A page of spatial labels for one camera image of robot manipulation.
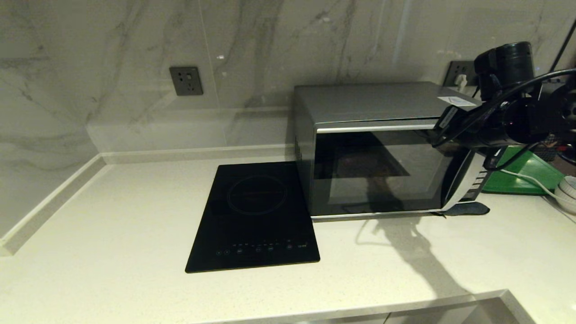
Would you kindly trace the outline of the grey single wall socket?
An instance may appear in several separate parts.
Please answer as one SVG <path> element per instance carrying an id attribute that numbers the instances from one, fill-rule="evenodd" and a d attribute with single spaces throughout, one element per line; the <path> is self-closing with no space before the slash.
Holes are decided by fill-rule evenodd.
<path id="1" fill-rule="evenodd" d="M 200 96 L 204 94 L 197 67 L 170 67 L 169 72 L 177 96 Z"/>

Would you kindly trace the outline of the silver microwave oven body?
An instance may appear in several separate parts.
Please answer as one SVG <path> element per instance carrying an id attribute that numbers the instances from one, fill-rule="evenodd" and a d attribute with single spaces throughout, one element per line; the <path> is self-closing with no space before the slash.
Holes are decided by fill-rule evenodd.
<path id="1" fill-rule="evenodd" d="M 349 126 L 359 122 L 427 121 L 433 124 L 433 133 L 434 125 L 444 109 L 450 105 L 438 99 L 438 96 L 458 96 L 477 104 L 476 107 L 481 105 L 477 99 L 432 82 L 296 86 L 292 99 L 292 125 L 298 174 L 308 211 L 313 140 L 317 125 Z M 483 170 L 484 157 L 478 155 L 481 157 L 481 165 L 475 180 L 458 203 L 474 202 L 487 182 L 488 173 Z"/>

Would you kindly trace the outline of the grey double wall socket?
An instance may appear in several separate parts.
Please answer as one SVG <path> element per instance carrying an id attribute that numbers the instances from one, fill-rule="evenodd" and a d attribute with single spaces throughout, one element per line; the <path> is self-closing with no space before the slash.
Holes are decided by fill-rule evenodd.
<path id="1" fill-rule="evenodd" d="M 478 77 L 475 72 L 474 61 L 451 61 L 448 70 L 445 73 L 442 85 L 444 87 L 455 87 L 454 80 L 458 74 L 467 75 L 467 86 L 475 87 L 478 85 Z"/>

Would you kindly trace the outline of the dark cloth pad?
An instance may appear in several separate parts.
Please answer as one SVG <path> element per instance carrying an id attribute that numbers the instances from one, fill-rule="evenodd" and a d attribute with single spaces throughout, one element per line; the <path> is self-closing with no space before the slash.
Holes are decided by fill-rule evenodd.
<path id="1" fill-rule="evenodd" d="M 447 211 L 432 212 L 432 215 L 442 216 L 447 218 L 449 216 L 479 216 L 487 215 L 491 209 L 480 202 L 466 202 L 458 203 L 452 206 Z"/>

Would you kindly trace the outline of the black mesh basket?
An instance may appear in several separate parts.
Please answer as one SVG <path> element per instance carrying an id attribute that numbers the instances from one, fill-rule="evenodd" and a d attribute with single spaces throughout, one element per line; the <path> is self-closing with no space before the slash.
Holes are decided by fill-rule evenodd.
<path id="1" fill-rule="evenodd" d="M 535 154 L 545 162 L 555 160 L 558 147 L 562 140 L 556 135 L 548 135 L 536 148 Z"/>

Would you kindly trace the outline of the black induction cooktop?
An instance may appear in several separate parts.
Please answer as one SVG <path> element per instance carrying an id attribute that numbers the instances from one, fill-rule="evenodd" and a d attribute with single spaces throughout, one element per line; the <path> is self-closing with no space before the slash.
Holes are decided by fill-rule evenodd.
<path id="1" fill-rule="evenodd" d="M 296 162 L 218 166 L 186 273 L 319 261 Z"/>

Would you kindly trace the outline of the green cutting board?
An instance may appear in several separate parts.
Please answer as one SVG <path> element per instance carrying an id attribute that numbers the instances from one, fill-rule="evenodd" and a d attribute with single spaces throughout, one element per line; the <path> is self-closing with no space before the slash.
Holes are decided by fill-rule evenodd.
<path id="1" fill-rule="evenodd" d="M 555 167 L 532 152 L 525 152 L 504 170 L 492 172 L 481 192 L 486 194 L 547 195 L 546 191 L 537 183 L 516 174 L 538 180 L 551 192 L 554 192 L 555 187 L 564 178 L 564 174 Z"/>

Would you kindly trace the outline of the white sticker label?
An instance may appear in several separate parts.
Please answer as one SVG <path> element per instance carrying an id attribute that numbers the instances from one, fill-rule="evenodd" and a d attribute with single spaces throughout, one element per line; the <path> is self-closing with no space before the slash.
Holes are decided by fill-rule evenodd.
<path id="1" fill-rule="evenodd" d="M 454 105 L 460 108 L 477 106 L 477 104 L 472 103 L 471 101 L 465 100 L 463 98 L 459 98 L 458 96 L 438 96 L 437 98 L 447 102 L 450 105 Z"/>

